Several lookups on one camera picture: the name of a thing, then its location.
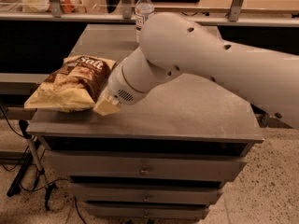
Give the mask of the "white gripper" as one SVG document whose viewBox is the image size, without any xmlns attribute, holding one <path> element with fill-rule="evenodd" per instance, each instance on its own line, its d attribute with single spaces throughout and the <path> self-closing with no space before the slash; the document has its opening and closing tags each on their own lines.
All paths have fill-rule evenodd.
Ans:
<svg viewBox="0 0 299 224">
<path fill-rule="evenodd" d="M 149 90 L 149 65 L 147 63 L 120 63 L 111 73 L 107 91 L 103 91 L 93 111 L 101 116 L 118 113 L 121 104 L 133 105 L 145 98 Z"/>
</svg>

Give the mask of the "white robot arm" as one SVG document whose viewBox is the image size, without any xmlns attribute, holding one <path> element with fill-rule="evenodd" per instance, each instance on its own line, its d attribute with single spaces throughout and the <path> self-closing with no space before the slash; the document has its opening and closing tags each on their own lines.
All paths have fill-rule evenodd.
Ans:
<svg viewBox="0 0 299 224">
<path fill-rule="evenodd" d="M 133 105 L 182 74 L 211 79 L 299 128 L 299 57 L 224 41 L 174 13 L 151 16 L 139 46 L 111 72 L 101 98 Z"/>
</svg>

